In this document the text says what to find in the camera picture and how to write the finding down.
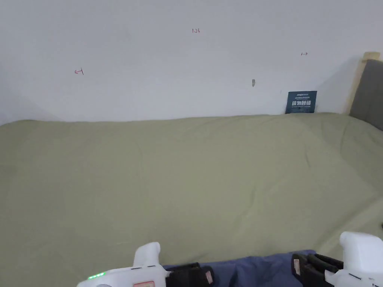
wrinkled sheet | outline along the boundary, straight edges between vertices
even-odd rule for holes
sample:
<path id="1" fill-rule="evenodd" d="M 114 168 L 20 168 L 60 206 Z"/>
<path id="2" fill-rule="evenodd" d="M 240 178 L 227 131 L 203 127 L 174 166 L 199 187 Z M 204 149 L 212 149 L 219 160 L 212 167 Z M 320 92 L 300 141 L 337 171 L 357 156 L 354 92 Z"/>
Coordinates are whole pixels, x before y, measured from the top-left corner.
<path id="1" fill-rule="evenodd" d="M 162 264 L 318 250 L 382 163 L 383 132 L 338 114 L 6 124 L 0 286 L 76 286 L 152 241 Z"/>
<path id="2" fill-rule="evenodd" d="M 307 255 L 314 254 L 315 251 L 302 250 L 295 253 Z M 201 266 L 208 265 L 213 268 L 214 287 L 302 287 L 291 273 L 292 254 L 248 256 L 230 261 L 201 264 Z"/>

blue book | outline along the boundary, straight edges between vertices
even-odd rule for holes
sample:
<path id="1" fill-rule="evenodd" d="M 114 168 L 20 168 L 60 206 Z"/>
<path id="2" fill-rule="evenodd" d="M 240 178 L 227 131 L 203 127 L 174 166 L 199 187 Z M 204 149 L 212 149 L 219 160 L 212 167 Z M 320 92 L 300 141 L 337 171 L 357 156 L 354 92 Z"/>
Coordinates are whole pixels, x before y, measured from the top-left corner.
<path id="1" fill-rule="evenodd" d="M 313 113 L 317 91 L 289 92 L 285 114 Z"/>

wooden bed frame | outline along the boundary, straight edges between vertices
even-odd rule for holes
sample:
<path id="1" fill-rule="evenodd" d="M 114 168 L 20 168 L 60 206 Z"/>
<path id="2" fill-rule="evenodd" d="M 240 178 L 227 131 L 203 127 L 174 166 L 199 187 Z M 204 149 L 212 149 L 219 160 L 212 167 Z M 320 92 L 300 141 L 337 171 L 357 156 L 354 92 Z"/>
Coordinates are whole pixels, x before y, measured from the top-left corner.
<path id="1" fill-rule="evenodd" d="M 365 52 L 356 70 L 345 113 L 383 130 L 383 61 Z"/>

white wall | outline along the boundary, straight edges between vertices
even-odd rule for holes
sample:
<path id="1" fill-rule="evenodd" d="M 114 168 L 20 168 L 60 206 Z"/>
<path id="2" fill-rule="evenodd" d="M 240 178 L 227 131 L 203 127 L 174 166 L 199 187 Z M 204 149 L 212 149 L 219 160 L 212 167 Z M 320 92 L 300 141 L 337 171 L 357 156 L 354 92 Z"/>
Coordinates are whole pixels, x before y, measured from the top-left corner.
<path id="1" fill-rule="evenodd" d="M 358 58 L 383 51 L 382 11 L 381 0 L 2 0 L 0 124 L 279 114 L 296 90 L 342 112 Z"/>

gray headboard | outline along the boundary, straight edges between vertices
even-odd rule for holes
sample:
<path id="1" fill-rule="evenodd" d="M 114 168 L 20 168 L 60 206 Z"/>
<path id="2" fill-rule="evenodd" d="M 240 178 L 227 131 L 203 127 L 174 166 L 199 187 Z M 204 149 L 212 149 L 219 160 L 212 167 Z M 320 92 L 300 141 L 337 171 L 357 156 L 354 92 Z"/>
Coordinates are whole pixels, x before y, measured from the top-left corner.
<path id="1" fill-rule="evenodd" d="M 383 130 L 383 62 L 367 60 L 350 116 Z"/>

